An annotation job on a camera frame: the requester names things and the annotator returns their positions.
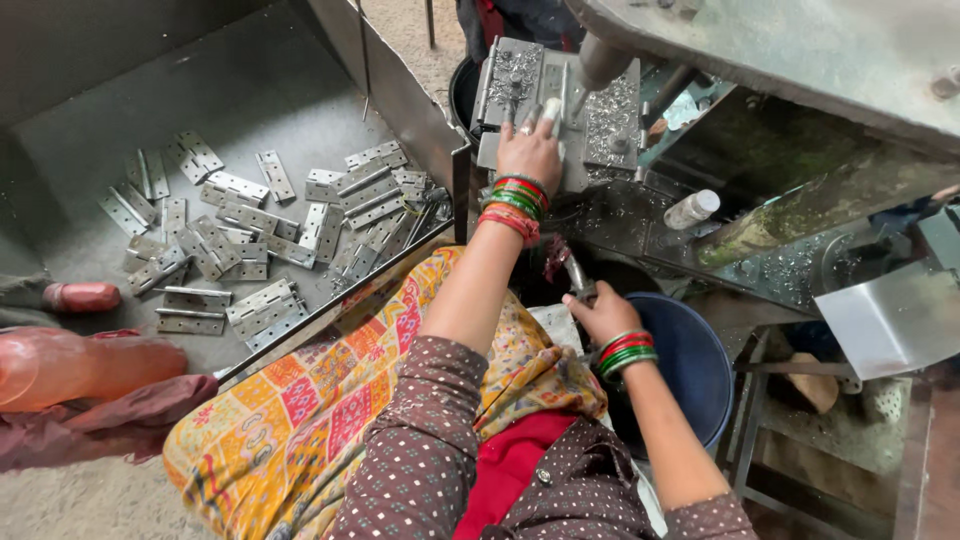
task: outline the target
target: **red garment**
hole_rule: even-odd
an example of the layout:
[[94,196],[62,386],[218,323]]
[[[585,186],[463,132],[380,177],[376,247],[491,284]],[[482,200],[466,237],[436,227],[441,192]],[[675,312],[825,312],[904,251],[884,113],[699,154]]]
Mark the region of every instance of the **red garment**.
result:
[[578,417],[563,410],[542,410],[513,422],[480,445],[477,481],[453,540],[476,540],[484,527],[500,523],[530,483],[540,458]]
[[217,395],[217,380],[183,375],[111,402],[71,400],[40,412],[0,413],[0,473],[57,467],[107,455],[142,463],[163,451],[167,433]]

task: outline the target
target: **brown polka dot shirt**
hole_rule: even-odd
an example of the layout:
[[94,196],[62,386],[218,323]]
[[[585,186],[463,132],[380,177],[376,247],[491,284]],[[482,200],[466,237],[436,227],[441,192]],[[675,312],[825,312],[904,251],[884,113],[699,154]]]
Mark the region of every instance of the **brown polka dot shirt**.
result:
[[[415,338],[393,399],[365,434],[367,457],[348,483],[330,538],[451,537],[474,481],[472,424],[487,367],[459,343]],[[540,459],[503,522],[486,526],[480,538],[656,539],[637,482],[616,435],[580,418]],[[665,518],[668,538],[756,538],[731,494]]]

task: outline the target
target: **red plastic bottle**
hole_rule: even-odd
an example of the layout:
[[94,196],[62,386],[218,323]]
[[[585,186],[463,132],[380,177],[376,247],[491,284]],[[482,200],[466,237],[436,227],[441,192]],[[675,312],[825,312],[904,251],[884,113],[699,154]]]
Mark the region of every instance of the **red plastic bottle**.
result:
[[76,398],[115,400],[185,372],[183,349],[162,337],[8,329],[0,333],[0,412],[38,411]]

